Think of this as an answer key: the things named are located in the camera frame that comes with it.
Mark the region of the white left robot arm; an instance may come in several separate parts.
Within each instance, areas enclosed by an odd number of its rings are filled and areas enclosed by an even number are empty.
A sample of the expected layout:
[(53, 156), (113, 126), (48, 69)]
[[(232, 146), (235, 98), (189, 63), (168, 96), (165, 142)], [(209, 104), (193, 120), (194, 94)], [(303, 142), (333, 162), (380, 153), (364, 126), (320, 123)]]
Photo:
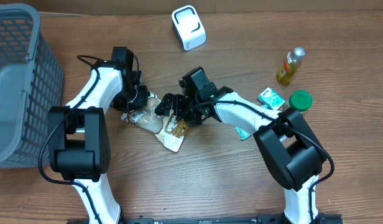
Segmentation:
[(109, 60), (77, 57), (90, 66), (90, 79), (66, 105), (49, 109), (50, 133), (40, 150), (48, 152), (51, 169), (62, 179), (48, 177), (42, 164), (39, 172), (51, 183), (75, 188), (88, 212), (87, 223), (124, 223), (107, 176), (111, 149), (105, 114), (108, 108), (123, 113), (142, 109), (148, 90), (141, 84), (137, 56), (127, 47), (114, 47)]

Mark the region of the yellow dish soap bottle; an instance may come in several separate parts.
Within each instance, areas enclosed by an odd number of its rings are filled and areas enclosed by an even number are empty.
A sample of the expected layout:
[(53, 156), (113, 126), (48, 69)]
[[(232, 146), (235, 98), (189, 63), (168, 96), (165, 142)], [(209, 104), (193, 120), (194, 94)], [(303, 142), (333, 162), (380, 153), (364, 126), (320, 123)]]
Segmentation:
[(305, 50), (302, 47), (296, 47), (287, 54), (281, 68), (276, 74), (277, 82), (281, 85), (288, 85), (302, 64)]

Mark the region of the Kleenex pocket tissue pack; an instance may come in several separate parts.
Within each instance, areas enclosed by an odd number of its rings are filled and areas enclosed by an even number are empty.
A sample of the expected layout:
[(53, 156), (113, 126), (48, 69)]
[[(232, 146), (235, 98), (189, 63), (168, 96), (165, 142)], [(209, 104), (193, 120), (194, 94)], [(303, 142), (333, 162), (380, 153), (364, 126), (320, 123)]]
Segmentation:
[(269, 87), (260, 93), (257, 99), (271, 110), (279, 110), (285, 103), (285, 100)]

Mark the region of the beans packet with barcode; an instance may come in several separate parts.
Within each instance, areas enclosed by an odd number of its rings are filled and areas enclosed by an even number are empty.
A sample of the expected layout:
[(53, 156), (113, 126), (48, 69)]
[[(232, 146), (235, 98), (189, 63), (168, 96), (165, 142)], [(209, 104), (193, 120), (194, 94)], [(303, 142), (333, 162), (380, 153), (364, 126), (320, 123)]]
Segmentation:
[(149, 92), (147, 106), (123, 113), (121, 119), (154, 133), (164, 147), (178, 152), (190, 128), (186, 121), (177, 120), (172, 110), (169, 117), (155, 114), (154, 110), (160, 102), (155, 93)]

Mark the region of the green wet wipes pack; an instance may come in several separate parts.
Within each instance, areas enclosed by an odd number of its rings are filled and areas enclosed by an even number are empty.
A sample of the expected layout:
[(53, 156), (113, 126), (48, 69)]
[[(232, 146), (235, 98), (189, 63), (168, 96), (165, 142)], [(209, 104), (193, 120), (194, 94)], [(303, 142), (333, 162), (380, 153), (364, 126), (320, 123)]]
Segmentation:
[(263, 117), (262, 113), (256, 110), (257, 108), (258, 106), (248, 108), (248, 105), (235, 105), (235, 109), (232, 109), (234, 114), (231, 121), (242, 140), (252, 136), (261, 126), (266, 126), (271, 122)]

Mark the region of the green lid white jar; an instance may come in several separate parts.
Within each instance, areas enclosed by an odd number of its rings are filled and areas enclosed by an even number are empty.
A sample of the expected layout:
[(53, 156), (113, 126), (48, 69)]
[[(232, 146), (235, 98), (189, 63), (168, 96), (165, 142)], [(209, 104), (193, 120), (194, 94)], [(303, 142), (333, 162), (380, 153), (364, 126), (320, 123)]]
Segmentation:
[(313, 104), (313, 97), (306, 90), (297, 90), (293, 92), (289, 99), (283, 105), (283, 110), (293, 108), (300, 113), (304, 113), (310, 109)]

